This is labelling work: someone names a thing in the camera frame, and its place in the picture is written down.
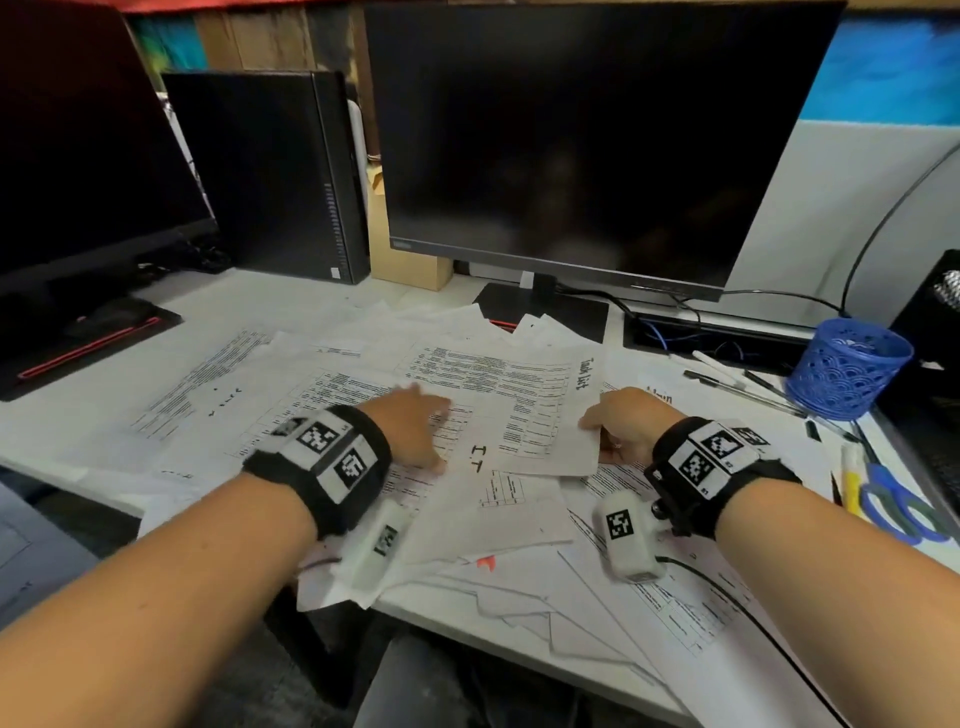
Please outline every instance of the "blue pen holder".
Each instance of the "blue pen holder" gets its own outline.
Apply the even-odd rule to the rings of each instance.
[[[784,389],[791,400],[828,420],[856,420],[912,356],[910,342],[893,331],[855,319],[827,319]]]

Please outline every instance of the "person's right arm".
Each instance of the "person's right arm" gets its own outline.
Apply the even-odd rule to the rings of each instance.
[[[602,460],[648,465],[653,445],[683,416],[629,388],[607,394],[582,425],[607,431]],[[737,492],[716,541],[853,725],[960,720],[960,575],[782,480]]]

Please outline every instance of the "hand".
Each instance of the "hand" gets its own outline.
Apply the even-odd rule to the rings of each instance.
[[[425,395],[419,384],[396,388],[389,395],[367,400],[357,406],[376,423],[390,443],[394,461],[399,465],[426,468],[441,474],[446,462],[433,449],[433,430],[430,420],[439,414],[441,421],[450,411],[446,397]]]
[[[580,427],[600,431],[600,462],[650,465],[660,436],[685,417],[665,401],[636,387],[600,395],[582,418]]]

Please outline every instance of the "yellow highlighter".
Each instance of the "yellow highlighter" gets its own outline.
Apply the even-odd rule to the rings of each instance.
[[[848,512],[863,518],[860,510],[860,486],[866,482],[863,453],[853,443],[844,443],[840,450],[840,468],[843,478],[843,506]]]

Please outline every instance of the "white sensor device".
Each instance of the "white sensor device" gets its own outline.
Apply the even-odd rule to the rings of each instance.
[[[392,498],[383,498],[369,516],[370,521],[358,526],[344,542],[349,556],[337,569],[359,591],[373,589],[383,578],[412,520],[410,512]]]
[[[670,522],[658,521],[650,506],[633,491],[611,493],[597,506],[613,573],[626,581],[653,581],[666,574],[654,551],[658,531]]]

